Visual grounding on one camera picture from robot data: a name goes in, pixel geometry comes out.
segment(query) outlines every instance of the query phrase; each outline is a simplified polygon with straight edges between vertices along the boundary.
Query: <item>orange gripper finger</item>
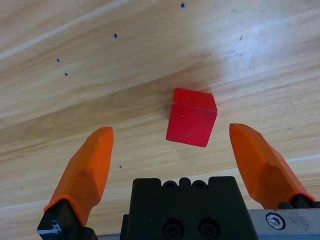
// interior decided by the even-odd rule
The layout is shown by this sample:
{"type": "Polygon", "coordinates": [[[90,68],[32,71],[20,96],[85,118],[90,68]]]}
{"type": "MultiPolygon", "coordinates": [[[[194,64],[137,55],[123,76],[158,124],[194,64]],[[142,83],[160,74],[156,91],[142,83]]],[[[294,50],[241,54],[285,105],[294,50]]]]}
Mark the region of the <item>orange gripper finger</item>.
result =
{"type": "Polygon", "coordinates": [[[112,127],[101,127],[93,132],[70,159],[44,211],[66,199],[85,227],[91,209],[100,202],[104,193],[113,144],[112,127]]]}
{"type": "Polygon", "coordinates": [[[244,124],[232,123],[229,134],[246,189],[265,209],[277,209],[278,204],[290,202],[297,194],[316,201],[261,133],[244,124]]]}

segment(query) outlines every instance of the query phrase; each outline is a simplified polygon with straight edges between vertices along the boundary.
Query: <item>screw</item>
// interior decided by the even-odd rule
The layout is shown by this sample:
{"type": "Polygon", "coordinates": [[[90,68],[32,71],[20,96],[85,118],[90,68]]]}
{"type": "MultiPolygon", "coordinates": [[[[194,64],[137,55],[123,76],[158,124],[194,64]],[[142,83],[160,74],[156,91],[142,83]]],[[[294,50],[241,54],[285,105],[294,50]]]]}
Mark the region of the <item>screw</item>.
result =
{"type": "Polygon", "coordinates": [[[283,218],[274,213],[268,213],[266,215],[266,222],[270,225],[270,227],[277,230],[282,230],[285,228],[285,221],[283,218]]]}

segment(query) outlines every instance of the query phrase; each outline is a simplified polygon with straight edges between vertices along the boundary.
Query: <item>red cube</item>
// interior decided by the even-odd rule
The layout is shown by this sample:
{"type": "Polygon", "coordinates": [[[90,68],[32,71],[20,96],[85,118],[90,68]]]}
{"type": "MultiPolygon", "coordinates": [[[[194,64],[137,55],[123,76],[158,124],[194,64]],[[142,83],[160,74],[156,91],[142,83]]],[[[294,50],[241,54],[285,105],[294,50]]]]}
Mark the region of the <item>red cube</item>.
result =
{"type": "Polygon", "coordinates": [[[166,139],[206,147],[217,114],[212,94],[176,88],[166,139]]]}

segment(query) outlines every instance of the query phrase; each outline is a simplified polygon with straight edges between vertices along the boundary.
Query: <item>wooden table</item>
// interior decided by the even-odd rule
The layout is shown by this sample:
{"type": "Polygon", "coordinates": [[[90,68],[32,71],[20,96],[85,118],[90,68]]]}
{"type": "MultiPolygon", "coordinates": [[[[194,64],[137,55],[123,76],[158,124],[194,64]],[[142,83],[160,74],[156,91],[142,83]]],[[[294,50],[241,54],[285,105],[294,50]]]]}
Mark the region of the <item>wooden table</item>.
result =
{"type": "Polygon", "coordinates": [[[261,208],[237,170],[230,123],[260,131],[320,199],[320,2],[181,3],[0,1],[1,238],[40,239],[69,159],[102,126],[114,148],[88,222],[99,235],[119,233],[135,178],[235,176],[247,207],[261,208]],[[214,95],[208,147],[166,141],[176,87],[214,95]]]}

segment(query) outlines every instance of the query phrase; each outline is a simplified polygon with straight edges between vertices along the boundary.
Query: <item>orange rubber fingertip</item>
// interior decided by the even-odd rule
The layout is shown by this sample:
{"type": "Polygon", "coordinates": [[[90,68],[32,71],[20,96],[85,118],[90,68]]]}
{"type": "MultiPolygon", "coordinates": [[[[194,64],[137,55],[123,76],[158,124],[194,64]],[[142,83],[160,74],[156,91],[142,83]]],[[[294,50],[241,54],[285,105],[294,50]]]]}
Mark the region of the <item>orange rubber fingertip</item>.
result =
{"type": "Polygon", "coordinates": [[[114,135],[112,127],[93,132],[70,159],[44,212],[66,199],[81,226],[102,199],[110,170],[114,135]]]}

